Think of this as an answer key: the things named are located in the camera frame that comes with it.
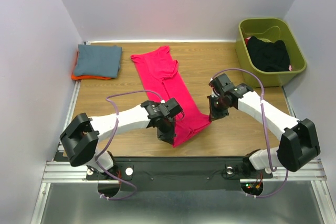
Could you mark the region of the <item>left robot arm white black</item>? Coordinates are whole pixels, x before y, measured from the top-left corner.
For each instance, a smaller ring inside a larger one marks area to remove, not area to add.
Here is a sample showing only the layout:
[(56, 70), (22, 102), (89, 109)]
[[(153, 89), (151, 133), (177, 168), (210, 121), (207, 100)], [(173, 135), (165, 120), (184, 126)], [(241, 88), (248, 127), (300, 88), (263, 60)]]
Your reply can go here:
[(98, 149), (99, 142), (113, 140), (128, 131), (153, 127), (157, 129), (159, 140), (173, 144), (177, 136), (176, 116), (183, 113), (175, 98), (166, 102), (147, 100), (131, 109), (104, 116), (88, 117), (81, 113), (64, 129), (60, 141), (72, 167), (85, 165), (110, 179), (116, 175), (117, 166), (106, 148)]

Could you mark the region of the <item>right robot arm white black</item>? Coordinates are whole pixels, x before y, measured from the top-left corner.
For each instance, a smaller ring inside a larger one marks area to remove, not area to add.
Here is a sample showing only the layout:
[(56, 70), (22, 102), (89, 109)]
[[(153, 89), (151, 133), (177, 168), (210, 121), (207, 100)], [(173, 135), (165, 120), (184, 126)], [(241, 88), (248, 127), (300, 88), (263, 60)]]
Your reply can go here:
[(229, 108), (240, 110), (263, 125), (265, 132), (271, 132), (279, 146), (255, 150), (243, 158), (241, 170), (253, 177), (265, 168), (284, 167), (296, 172), (320, 155), (320, 145), (315, 124), (299, 120), (280, 111), (253, 90), (241, 83), (234, 85), (226, 74), (214, 77), (209, 82), (212, 94), (209, 100), (209, 120), (215, 121), (229, 115)]

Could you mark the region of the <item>pink red t shirt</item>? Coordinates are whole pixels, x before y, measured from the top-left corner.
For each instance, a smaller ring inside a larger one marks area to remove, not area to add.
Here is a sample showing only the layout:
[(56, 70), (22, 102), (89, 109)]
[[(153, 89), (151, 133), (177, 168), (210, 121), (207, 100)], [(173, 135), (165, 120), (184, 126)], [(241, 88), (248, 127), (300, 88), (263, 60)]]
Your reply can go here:
[(177, 116), (173, 147), (187, 142), (211, 124), (208, 115), (198, 109), (189, 93), (179, 73), (179, 63), (172, 58), (169, 46), (132, 55), (131, 60), (145, 89), (155, 91), (165, 101), (175, 98), (183, 109), (184, 116)]

